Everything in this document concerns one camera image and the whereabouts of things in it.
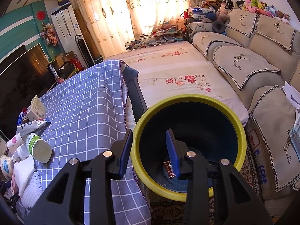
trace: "sheer curtain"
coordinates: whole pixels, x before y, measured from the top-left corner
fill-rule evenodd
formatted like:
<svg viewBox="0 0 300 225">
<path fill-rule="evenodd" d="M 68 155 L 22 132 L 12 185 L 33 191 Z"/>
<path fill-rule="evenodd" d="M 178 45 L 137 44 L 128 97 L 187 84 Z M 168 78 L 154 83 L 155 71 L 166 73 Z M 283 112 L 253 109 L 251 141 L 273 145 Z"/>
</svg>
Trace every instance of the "sheer curtain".
<svg viewBox="0 0 300 225">
<path fill-rule="evenodd" d="M 126 51 L 125 43 L 150 34 L 164 22 L 184 26 L 180 17 L 201 0 L 71 0 L 79 8 L 99 52 L 108 57 Z"/>
</svg>

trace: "rug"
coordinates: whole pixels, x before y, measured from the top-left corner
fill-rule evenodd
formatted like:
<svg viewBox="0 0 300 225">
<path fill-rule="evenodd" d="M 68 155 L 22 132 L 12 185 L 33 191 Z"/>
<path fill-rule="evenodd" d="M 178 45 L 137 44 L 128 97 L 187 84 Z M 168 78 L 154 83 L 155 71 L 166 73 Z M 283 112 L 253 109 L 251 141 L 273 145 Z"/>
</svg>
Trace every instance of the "rug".
<svg viewBox="0 0 300 225">
<path fill-rule="evenodd" d="M 248 141 L 246 158 L 240 174 L 245 178 L 260 200 L 263 200 L 256 171 L 256 163 Z M 151 213 L 151 225 L 181 225 L 183 220 L 184 205 L 185 202 L 168 201 L 164 198 L 162 198 L 161 201 L 152 201 L 150 197 L 150 206 L 153 209 L 153 212 Z M 214 223 L 214 206 L 214 198 L 211 198 L 209 201 L 209 224 Z"/>
</svg>

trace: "metal screw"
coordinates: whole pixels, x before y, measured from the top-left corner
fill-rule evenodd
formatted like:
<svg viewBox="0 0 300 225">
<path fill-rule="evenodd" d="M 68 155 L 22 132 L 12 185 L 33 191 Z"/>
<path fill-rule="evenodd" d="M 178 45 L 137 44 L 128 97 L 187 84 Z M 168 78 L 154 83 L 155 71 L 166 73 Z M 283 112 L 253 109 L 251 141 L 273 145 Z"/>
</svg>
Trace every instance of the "metal screw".
<svg viewBox="0 0 300 225">
<path fill-rule="evenodd" d="M 228 165 L 229 164 L 229 160 L 224 158 L 224 159 L 221 160 L 221 163 L 223 165 Z"/>
<path fill-rule="evenodd" d="M 76 164 L 78 162 L 78 160 L 76 159 L 76 158 L 72 158 L 70 161 L 69 161 L 69 163 L 71 164 L 71 165 L 74 165 L 74 164 Z"/>
<path fill-rule="evenodd" d="M 188 156 L 188 157 L 194 157 L 194 156 L 196 156 L 196 153 L 193 152 L 193 151 L 188 151 L 188 152 L 187 152 L 187 156 Z"/>
<path fill-rule="evenodd" d="M 105 157 L 110 157 L 112 154 L 113 154 L 113 153 L 112 153 L 111 151 L 105 151 L 105 152 L 103 152 L 103 155 L 104 155 Z"/>
</svg>

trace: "yellow and black bin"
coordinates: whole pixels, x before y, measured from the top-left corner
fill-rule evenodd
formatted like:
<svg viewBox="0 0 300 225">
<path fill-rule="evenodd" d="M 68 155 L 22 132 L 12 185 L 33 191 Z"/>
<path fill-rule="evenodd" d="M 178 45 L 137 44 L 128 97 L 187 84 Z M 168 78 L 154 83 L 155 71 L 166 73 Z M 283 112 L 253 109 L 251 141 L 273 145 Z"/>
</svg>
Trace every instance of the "yellow and black bin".
<svg viewBox="0 0 300 225">
<path fill-rule="evenodd" d="M 186 201 L 187 180 L 170 178 L 166 130 L 209 161 L 226 158 L 240 171 L 246 156 L 246 135 L 236 114 L 222 102 L 204 95 L 167 98 L 150 107 L 133 131 L 131 158 L 142 182 L 167 199 Z M 210 184 L 209 196 L 213 196 Z"/>
</svg>

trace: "sofa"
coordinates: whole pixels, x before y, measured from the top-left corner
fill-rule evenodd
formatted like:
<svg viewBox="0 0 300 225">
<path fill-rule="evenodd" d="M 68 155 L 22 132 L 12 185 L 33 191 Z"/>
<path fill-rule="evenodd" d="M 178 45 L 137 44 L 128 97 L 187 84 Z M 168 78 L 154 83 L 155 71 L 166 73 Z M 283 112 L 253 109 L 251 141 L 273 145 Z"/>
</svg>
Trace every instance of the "sofa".
<svg viewBox="0 0 300 225">
<path fill-rule="evenodd" d="M 295 108 L 282 90 L 287 82 L 300 92 L 300 33 L 277 19 L 239 9 L 229 11 L 225 26 L 223 35 L 189 23 L 188 39 L 248 109 L 245 132 L 264 204 L 271 216 L 280 217 L 300 187 L 300 162 L 288 134 Z"/>
</svg>

